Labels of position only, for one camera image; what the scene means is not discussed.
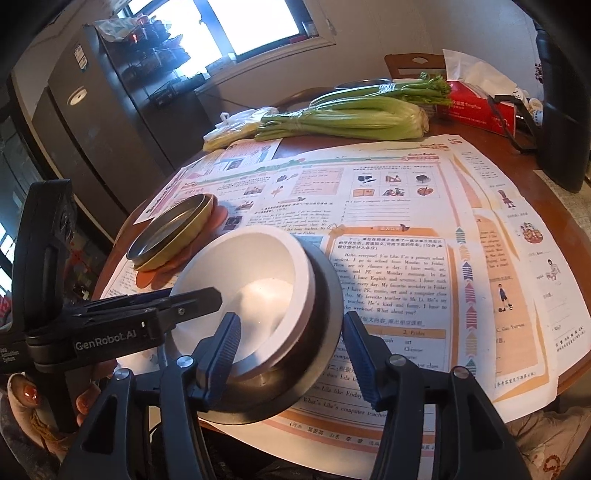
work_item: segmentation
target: tissue box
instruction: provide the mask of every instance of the tissue box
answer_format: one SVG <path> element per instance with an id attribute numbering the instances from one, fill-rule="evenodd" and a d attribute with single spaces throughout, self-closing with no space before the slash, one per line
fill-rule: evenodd
<path id="1" fill-rule="evenodd" d="M 450 98 L 452 106 L 438 106 L 437 112 L 443 116 L 457 120 L 460 123 L 472 127 L 483 128 L 489 132 L 505 135 L 500 120 L 492 112 L 488 105 L 486 93 L 474 85 L 463 83 L 457 80 L 450 80 L 452 86 Z M 499 103 L 496 106 L 505 124 L 513 135 L 515 135 L 515 112 L 516 107 L 511 103 Z"/>

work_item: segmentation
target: wooden chair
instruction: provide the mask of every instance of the wooden chair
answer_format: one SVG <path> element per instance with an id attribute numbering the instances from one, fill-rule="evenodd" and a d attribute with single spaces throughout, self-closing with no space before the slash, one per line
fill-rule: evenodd
<path id="1" fill-rule="evenodd" d="M 280 112 L 287 112 L 290 107 L 297 105 L 298 103 L 310 103 L 312 100 L 318 98 L 321 95 L 334 91 L 331 87 L 314 87 L 307 88 L 301 92 L 290 95 L 279 102 L 276 102 L 273 106 L 276 107 Z"/>
<path id="2" fill-rule="evenodd" d="M 417 78 L 421 72 L 442 74 L 445 78 L 445 59 L 433 53 L 399 53 L 384 57 L 393 79 Z"/>

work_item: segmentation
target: chair backrest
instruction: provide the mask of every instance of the chair backrest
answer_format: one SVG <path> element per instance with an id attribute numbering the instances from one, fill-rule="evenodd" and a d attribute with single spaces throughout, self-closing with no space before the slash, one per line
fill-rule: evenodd
<path id="1" fill-rule="evenodd" d="M 442 74 L 445 78 L 445 58 L 433 53 L 399 53 L 384 57 L 393 79 L 416 78 L 421 72 Z"/>

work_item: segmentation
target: newspaper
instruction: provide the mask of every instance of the newspaper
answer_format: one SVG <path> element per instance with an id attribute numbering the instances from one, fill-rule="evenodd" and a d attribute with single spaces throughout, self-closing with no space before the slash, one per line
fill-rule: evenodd
<path id="1" fill-rule="evenodd" d="M 316 244 L 345 308 L 371 333 L 421 367 L 465 365 L 505 421 L 549 403 L 558 375 L 591 348 L 591 318 L 550 232 L 458 136 L 329 148 L 200 177 L 189 169 L 169 203 L 197 193 L 229 209 L 223 231 L 263 223 Z M 129 269 L 122 261 L 104 296 L 135 292 Z M 180 324 L 173 337 L 182 334 Z M 363 401 L 340 343 L 291 408 L 216 427 L 286 460 L 368 478 L 384 421 Z M 434 428 L 427 406 L 420 478 L 430 477 Z"/>
<path id="2" fill-rule="evenodd" d="M 250 169 L 269 163 L 280 142 L 281 139 L 265 142 L 236 140 L 227 149 L 211 152 L 181 168 L 150 202 L 134 224 L 150 220 L 180 203 L 184 198 L 177 195 L 177 189 L 188 181 L 201 180 L 215 174 L 223 175 L 224 172 L 232 172 L 236 168 Z"/>

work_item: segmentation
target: window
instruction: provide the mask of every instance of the window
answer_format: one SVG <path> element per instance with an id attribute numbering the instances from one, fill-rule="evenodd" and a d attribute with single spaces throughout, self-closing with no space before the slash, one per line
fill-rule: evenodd
<path id="1" fill-rule="evenodd" d="M 12 237 L 7 235 L 4 225 L 0 223 L 0 301 L 7 291 L 12 290 L 10 273 L 14 259 L 14 245 Z"/>
<path id="2" fill-rule="evenodd" d="M 291 43 L 312 22 L 303 0 L 131 0 L 126 11 L 172 23 L 191 56 L 179 69 L 186 76 L 225 54 L 241 61 Z"/>

